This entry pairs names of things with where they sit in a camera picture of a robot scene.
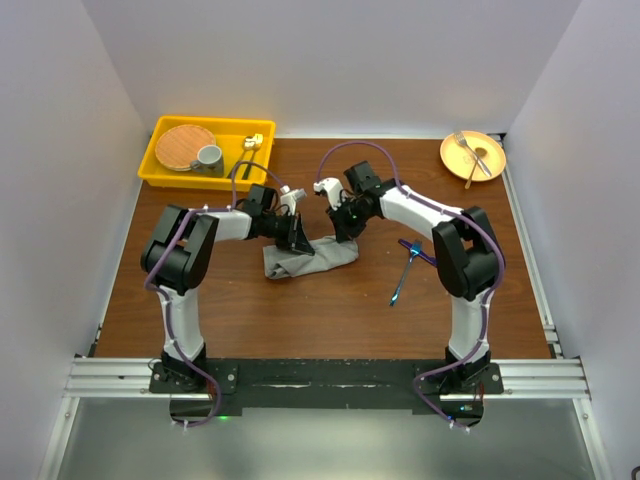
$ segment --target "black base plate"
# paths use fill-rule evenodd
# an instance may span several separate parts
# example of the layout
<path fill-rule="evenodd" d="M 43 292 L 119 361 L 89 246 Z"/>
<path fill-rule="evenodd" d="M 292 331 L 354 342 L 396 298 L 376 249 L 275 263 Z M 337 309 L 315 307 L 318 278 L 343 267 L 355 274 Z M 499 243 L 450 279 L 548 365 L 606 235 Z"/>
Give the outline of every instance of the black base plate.
<path fill-rule="evenodd" d="M 219 415 L 241 415 L 243 408 L 408 409 L 428 414 L 432 410 L 416 395 L 413 379 L 444 365 L 444 360 L 207 359 L 207 370 L 223 395 Z M 482 402 L 443 402 L 440 394 L 474 395 L 480 384 L 485 394 L 504 391 L 494 363 L 456 392 L 444 392 L 442 381 L 427 379 L 420 389 L 454 418 L 481 416 Z M 179 385 L 153 377 L 149 391 L 183 393 Z M 183 416 L 206 415 L 210 407 L 211 402 L 202 400 L 173 400 L 171 405 L 175 415 Z"/>

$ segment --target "wooden tabletop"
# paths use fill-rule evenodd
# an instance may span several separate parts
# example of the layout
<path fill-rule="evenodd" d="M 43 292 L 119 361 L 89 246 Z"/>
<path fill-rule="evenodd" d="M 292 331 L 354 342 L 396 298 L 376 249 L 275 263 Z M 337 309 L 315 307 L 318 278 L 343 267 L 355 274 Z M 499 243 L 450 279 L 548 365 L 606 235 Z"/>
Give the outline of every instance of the wooden tabletop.
<path fill-rule="evenodd" d="M 309 239 L 333 234 L 327 201 L 311 194 L 318 163 L 336 140 L 277 140 L 271 167 L 291 188 L 310 194 L 300 204 Z M 505 280 L 491 304 L 489 341 L 494 358 L 549 358 L 518 234 L 500 179 L 473 184 L 453 177 L 439 159 L 437 140 L 380 140 L 401 179 L 415 191 L 459 207 L 484 208 L 506 257 Z M 382 179 L 391 169 L 376 150 L 338 151 L 323 177 L 368 160 Z M 228 192 L 142 186 L 98 342 L 100 357 L 156 357 L 164 332 L 160 303 L 142 288 L 140 254 L 164 207 L 224 206 Z M 407 261 L 399 238 L 416 233 L 372 219 L 358 238 L 360 258 L 324 273 L 284 280 L 264 276 L 268 239 L 216 244 L 200 287 L 200 326 L 209 356 L 282 358 L 442 358 L 451 332 L 451 301 L 435 268 L 417 260 L 395 307 L 389 299 Z M 428 253 L 433 247 L 424 244 Z"/>

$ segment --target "towel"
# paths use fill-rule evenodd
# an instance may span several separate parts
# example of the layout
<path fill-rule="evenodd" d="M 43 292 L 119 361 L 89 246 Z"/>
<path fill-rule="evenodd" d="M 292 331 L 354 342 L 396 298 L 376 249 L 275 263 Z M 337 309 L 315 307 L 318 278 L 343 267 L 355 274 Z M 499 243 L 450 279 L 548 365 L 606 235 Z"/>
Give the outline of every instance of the towel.
<path fill-rule="evenodd" d="M 325 272 L 354 262 L 358 258 L 356 242 L 336 242 L 335 236 L 312 240 L 315 255 L 300 255 L 278 249 L 275 245 L 264 247 L 264 274 L 278 280 L 299 277 L 310 273 Z"/>

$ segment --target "yellow tray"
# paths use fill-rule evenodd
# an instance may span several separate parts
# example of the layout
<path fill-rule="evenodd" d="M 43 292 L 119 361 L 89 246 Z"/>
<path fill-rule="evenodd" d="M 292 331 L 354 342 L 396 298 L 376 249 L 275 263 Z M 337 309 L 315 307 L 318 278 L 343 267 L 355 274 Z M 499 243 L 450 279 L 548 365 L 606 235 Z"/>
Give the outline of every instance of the yellow tray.
<path fill-rule="evenodd" d="M 163 167 L 156 158 L 155 148 L 158 139 L 167 130 L 178 125 L 198 125 L 211 131 L 216 137 L 216 144 L 222 149 L 224 156 L 224 177 L 216 178 L 196 172 L 176 172 Z M 147 146 L 138 169 L 138 176 L 154 187 L 203 188 L 210 190 L 231 190 L 231 180 L 227 174 L 242 155 L 242 144 L 246 136 L 261 133 L 264 136 L 262 148 L 253 157 L 253 161 L 268 167 L 271 147 L 276 133 L 276 124 L 270 120 L 242 120 L 235 118 L 178 117 L 165 115 L 158 119 L 156 128 Z M 251 152 L 247 152 L 244 160 L 249 160 Z M 236 188 L 240 192 L 248 192 L 251 184 L 264 185 L 267 174 L 253 167 L 249 178 L 242 180 L 245 167 L 240 167 L 236 176 Z"/>

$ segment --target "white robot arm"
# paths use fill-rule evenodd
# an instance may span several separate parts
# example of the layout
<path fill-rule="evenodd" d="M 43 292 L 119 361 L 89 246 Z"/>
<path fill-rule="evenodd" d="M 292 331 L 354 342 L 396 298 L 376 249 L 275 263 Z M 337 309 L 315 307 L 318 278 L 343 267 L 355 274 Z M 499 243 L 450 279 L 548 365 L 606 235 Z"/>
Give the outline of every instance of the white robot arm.
<path fill-rule="evenodd" d="M 290 190 L 284 186 L 280 191 L 281 205 L 287 207 L 283 214 L 273 210 L 276 191 L 259 185 L 253 185 L 248 197 L 234 209 L 190 212 L 189 217 L 188 209 L 172 205 L 165 209 L 142 254 L 141 266 L 151 272 L 181 224 L 187 222 L 182 234 L 184 245 L 172 249 L 153 276 L 165 328 L 161 361 L 168 369 L 193 378 L 193 371 L 185 367 L 184 358 L 196 365 L 203 364 L 206 359 L 199 325 L 198 286 L 205 277 L 216 243 L 265 236 L 274 238 L 281 249 L 314 254 L 304 233 L 300 213 L 296 212 L 297 202 L 306 196 L 304 190 Z"/>
<path fill-rule="evenodd" d="M 413 192 L 406 185 L 400 189 L 393 180 L 382 182 L 367 162 L 351 167 L 345 171 L 345 176 L 352 194 L 346 194 L 336 178 L 325 178 L 313 186 L 316 194 L 327 197 L 327 213 L 338 242 L 356 238 L 364 230 L 366 221 L 374 216 L 395 220 L 434 242 L 440 280 L 452 295 L 452 329 L 447 356 L 452 360 L 463 359 L 480 339 L 482 345 L 464 363 L 473 364 L 485 358 L 489 343 L 486 328 L 482 332 L 482 302 L 498 275 L 498 260 L 494 252 L 473 235 L 474 232 L 443 212 L 468 215 L 495 239 L 486 214 L 479 208 L 463 211 L 440 204 Z M 473 247 L 465 250 L 463 240 L 472 240 Z"/>

